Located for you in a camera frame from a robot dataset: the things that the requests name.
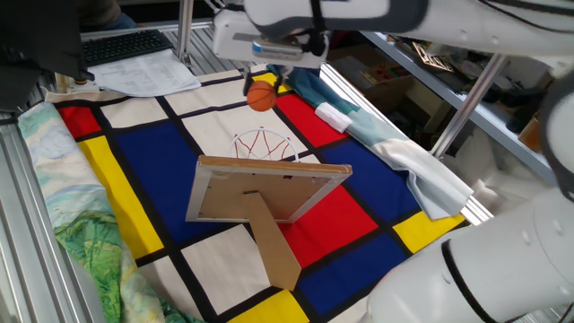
red square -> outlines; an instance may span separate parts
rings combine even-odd
[[[60,113],[65,126],[68,127],[74,139],[101,130],[90,108],[67,107],[58,109],[57,111]]]
[[[343,187],[338,187],[294,224],[280,224],[301,267],[306,267],[377,225]]]
[[[348,136],[346,133],[340,134],[317,117],[315,110],[297,94],[277,98],[277,107],[315,147],[329,144]]]

mondrian-pattern cloth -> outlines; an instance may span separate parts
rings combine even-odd
[[[266,71],[255,78],[275,80]],[[106,188],[139,270],[179,310],[207,322],[355,322],[385,273],[466,225],[461,215],[430,221],[405,174],[334,131],[290,88],[255,112],[239,71],[200,81],[156,98],[48,97]],[[270,286],[248,224],[185,221],[197,157],[229,156],[233,137],[258,127],[288,136],[303,162],[353,168],[296,223],[280,225],[302,267],[293,292]]]

paper sheet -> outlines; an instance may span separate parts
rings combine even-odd
[[[171,49],[90,67],[100,88],[134,97],[154,97],[201,86]]]

metal rod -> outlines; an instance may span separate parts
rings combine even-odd
[[[574,303],[571,303],[570,306],[566,309],[566,312],[564,313],[564,315],[562,315],[562,317],[560,318],[560,320],[558,321],[558,323],[570,323],[572,320],[572,315],[570,314],[570,312],[572,311],[572,306],[574,305]]]
[[[193,11],[194,0],[180,0],[177,54],[179,60],[185,65],[191,64],[191,61],[188,59],[189,51],[187,50],[187,44],[190,41],[189,36],[191,33]]]
[[[476,107],[480,104],[484,94],[491,88],[494,77],[498,75],[505,62],[505,55],[495,54],[492,56],[491,61],[486,68],[484,68],[483,73],[474,84],[473,89],[468,93],[463,106],[460,107],[452,120],[450,120],[447,128],[442,135],[440,135],[437,143],[432,147],[430,153],[433,156],[440,158],[447,151],[466,121],[468,121]]]

white towel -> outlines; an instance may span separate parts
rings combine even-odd
[[[473,190],[412,140],[387,139],[370,147],[393,170],[408,170],[406,185],[432,220],[456,215]]]
[[[339,112],[338,109],[335,109],[327,102],[319,104],[315,109],[315,114],[340,133],[344,132],[344,130],[352,123],[348,116]]]

